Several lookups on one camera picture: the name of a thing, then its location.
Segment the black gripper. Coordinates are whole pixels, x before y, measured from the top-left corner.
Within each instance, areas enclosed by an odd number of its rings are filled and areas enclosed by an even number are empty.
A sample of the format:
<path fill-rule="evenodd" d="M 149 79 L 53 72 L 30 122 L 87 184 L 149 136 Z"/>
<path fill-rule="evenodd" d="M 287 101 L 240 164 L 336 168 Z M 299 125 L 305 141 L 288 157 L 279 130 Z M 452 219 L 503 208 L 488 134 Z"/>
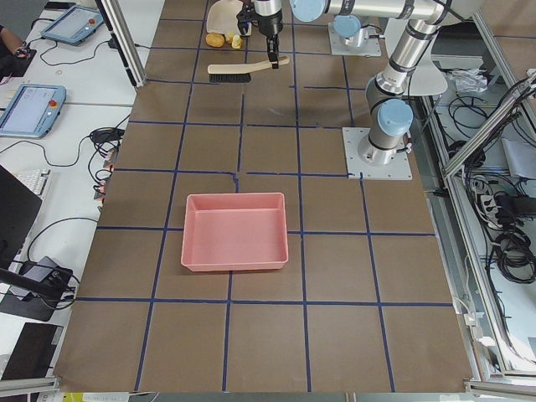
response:
<path fill-rule="evenodd" d="M 237 28 L 242 37 L 251 34 L 253 26 L 254 8 L 251 2 L 242 2 L 242 8 L 237 13 Z"/>
<path fill-rule="evenodd" d="M 266 36 L 266 53 L 272 69 L 279 68 L 279 38 L 282 29 L 281 0 L 255 1 L 255 12 L 259 16 L 259 30 Z"/>

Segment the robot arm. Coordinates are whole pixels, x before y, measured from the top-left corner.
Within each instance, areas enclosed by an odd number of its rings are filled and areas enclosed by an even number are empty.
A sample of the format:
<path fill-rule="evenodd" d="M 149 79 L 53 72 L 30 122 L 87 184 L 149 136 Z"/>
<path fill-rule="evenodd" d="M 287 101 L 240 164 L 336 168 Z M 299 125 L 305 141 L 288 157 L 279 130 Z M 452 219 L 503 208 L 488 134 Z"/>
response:
<path fill-rule="evenodd" d="M 355 1 L 290 1 L 291 12 L 302 22 L 313 22 L 324 13 L 332 13 L 336 32 L 350 39 L 363 28 L 358 17 L 353 15 Z M 237 26 L 246 34 L 249 26 L 255 24 L 265 36 L 269 49 L 279 44 L 279 34 L 283 30 L 282 1 L 243 1 L 236 15 Z"/>
<path fill-rule="evenodd" d="M 411 107 L 402 100 L 410 77 L 442 26 L 463 22 L 482 1 L 291 1 L 294 17 L 312 22 L 324 13 L 337 17 L 379 17 L 405 21 L 389 62 L 371 79 L 366 97 L 373 125 L 358 146 L 366 163 L 383 166 L 397 152 L 400 138 L 413 121 Z"/>

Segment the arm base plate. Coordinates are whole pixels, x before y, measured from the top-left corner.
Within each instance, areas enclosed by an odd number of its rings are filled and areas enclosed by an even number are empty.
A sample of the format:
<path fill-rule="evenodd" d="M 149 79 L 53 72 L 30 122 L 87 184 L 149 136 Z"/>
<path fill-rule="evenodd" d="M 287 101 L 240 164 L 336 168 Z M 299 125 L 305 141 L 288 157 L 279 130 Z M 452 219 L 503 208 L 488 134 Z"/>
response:
<path fill-rule="evenodd" d="M 397 145 L 381 150 L 369 141 L 367 127 L 344 127 L 343 145 L 350 179 L 409 181 L 413 178 L 403 137 Z"/>
<path fill-rule="evenodd" d="M 339 35 L 334 23 L 328 25 L 331 54 L 342 56 L 379 57 L 382 54 L 380 33 L 370 24 L 361 28 L 353 37 L 347 39 Z"/>

